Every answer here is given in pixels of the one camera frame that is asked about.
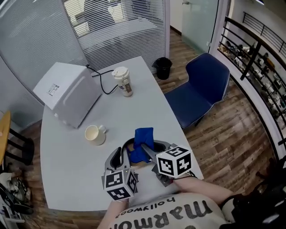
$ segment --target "wooden floor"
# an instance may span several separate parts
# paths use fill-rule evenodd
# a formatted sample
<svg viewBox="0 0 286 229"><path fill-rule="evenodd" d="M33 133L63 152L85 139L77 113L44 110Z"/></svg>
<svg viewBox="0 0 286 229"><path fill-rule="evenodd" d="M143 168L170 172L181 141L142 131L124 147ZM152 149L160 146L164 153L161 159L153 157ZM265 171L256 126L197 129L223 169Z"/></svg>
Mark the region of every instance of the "wooden floor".
<svg viewBox="0 0 286 229"><path fill-rule="evenodd" d="M171 31L171 75L166 81L156 79L164 93L188 80L185 64L195 56L196 51ZM35 213L22 226L42 229L97 228L104 212L48 209L41 179L40 133L40 122L23 132L35 141L36 152L33 165L24 167L25 179L32 189ZM233 80L230 80L225 99L216 104L196 128L190 127L184 133L205 180L237 193L249 193L260 182L255 176L256 172L265 172L268 159L274 157L257 114Z"/></svg>

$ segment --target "black trash can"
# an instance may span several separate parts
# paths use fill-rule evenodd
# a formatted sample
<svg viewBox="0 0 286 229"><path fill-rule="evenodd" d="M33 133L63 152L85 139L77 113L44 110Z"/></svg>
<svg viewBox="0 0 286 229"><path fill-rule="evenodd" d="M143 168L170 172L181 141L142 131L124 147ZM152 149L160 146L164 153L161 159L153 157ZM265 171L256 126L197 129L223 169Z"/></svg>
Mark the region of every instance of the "black trash can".
<svg viewBox="0 0 286 229"><path fill-rule="evenodd" d="M157 69L157 77L160 80L166 80L169 78L172 64L168 58L161 57L153 63L152 67Z"/></svg>

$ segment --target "chair backrest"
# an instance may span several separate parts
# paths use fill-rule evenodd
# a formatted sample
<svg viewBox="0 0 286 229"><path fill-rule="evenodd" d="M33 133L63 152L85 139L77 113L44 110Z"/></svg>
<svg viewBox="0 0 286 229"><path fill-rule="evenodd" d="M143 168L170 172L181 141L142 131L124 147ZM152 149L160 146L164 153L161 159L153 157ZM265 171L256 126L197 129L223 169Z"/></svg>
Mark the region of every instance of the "chair backrest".
<svg viewBox="0 0 286 229"><path fill-rule="evenodd" d="M204 53L186 65L189 83L211 104L223 99L230 72L211 54Z"/></svg>

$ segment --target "white box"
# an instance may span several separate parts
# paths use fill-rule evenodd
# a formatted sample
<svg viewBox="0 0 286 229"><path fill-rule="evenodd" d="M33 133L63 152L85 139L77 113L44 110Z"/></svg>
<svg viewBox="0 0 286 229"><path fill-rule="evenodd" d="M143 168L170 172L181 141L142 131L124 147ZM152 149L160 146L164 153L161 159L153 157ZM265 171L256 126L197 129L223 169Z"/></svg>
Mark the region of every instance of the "white box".
<svg viewBox="0 0 286 229"><path fill-rule="evenodd" d="M191 151L177 146L156 155L159 173L177 178L192 168Z"/></svg>
<svg viewBox="0 0 286 229"><path fill-rule="evenodd" d="M33 92L65 124L78 128L101 95L85 66L56 62Z"/></svg>

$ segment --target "blue cloth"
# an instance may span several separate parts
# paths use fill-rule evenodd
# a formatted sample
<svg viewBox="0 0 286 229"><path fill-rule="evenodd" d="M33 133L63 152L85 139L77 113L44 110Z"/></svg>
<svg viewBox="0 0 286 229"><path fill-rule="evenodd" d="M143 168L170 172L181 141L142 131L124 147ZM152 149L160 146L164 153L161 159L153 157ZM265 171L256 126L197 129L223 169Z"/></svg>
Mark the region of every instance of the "blue cloth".
<svg viewBox="0 0 286 229"><path fill-rule="evenodd" d="M130 152L130 161L133 163L138 163L144 161L146 163L149 161L149 156L142 150L141 144L145 143L149 148L154 149L154 139L153 139L153 128L138 128L135 130L134 137L134 151Z"/></svg>

